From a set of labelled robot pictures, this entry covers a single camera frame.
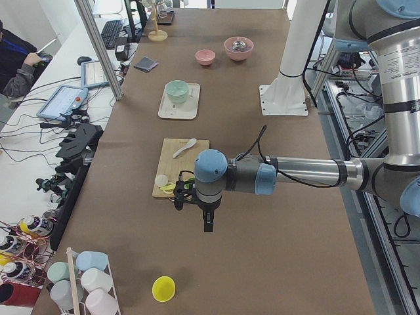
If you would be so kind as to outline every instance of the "white tray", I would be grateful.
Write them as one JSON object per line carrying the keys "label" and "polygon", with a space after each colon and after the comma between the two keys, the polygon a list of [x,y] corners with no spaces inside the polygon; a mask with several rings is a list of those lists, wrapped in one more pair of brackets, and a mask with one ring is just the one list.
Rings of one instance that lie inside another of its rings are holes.
{"label": "white tray", "polygon": [[163,119],[194,119],[197,116],[198,100],[200,98],[200,84],[188,83],[190,87],[190,96],[185,103],[174,104],[166,95],[163,89],[162,99],[160,101],[159,112],[157,113]]}

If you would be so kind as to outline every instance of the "brown table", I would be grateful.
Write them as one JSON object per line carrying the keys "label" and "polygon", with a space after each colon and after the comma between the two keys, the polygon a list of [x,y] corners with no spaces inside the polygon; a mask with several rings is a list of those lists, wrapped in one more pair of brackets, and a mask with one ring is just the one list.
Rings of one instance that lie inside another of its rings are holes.
{"label": "brown table", "polygon": [[[133,61],[149,56],[159,66],[130,69],[54,261],[65,260],[68,246],[108,253],[127,315],[374,314],[338,188],[278,184],[272,196],[226,192],[212,234],[203,233],[198,207],[178,212],[152,197],[163,138],[209,139],[231,158],[267,124],[265,154],[329,157],[316,110],[308,117],[261,115],[258,88],[278,74],[286,11],[182,9],[161,28],[168,39],[143,38]],[[254,41],[245,62],[224,53],[233,35]],[[217,54],[208,68],[194,60],[204,48]],[[201,85],[192,121],[158,117],[163,86],[173,79]],[[177,284],[168,303],[151,294],[161,275]],[[32,314],[58,314],[46,290]]]}

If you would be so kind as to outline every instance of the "white spoon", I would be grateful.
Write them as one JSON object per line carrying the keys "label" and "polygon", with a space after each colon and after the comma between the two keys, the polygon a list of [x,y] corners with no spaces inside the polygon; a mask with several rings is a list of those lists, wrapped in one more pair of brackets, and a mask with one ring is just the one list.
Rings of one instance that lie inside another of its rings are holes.
{"label": "white spoon", "polygon": [[195,144],[197,143],[197,139],[195,139],[195,138],[193,138],[193,139],[190,139],[190,140],[188,140],[188,142],[181,148],[181,149],[179,149],[178,151],[176,151],[173,155],[172,155],[172,158],[176,158],[177,156],[179,156],[179,154],[182,152],[182,151],[184,151],[184,150],[187,150],[187,149],[189,149],[189,148],[191,148],[191,147],[193,147]]}

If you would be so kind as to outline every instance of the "black mouse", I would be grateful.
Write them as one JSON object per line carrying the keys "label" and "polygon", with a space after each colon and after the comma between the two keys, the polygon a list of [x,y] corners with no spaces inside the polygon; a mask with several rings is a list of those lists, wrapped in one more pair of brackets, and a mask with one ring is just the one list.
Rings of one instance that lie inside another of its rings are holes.
{"label": "black mouse", "polygon": [[77,64],[80,66],[82,62],[91,61],[91,57],[81,56],[77,59]]}

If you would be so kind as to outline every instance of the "mint green bowl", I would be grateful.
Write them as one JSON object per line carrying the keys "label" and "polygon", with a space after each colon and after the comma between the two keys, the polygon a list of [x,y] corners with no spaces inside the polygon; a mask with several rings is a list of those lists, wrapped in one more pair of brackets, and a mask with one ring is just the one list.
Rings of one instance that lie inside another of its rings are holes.
{"label": "mint green bowl", "polygon": [[172,103],[181,104],[187,100],[190,87],[187,82],[174,80],[166,84],[165,92]]}

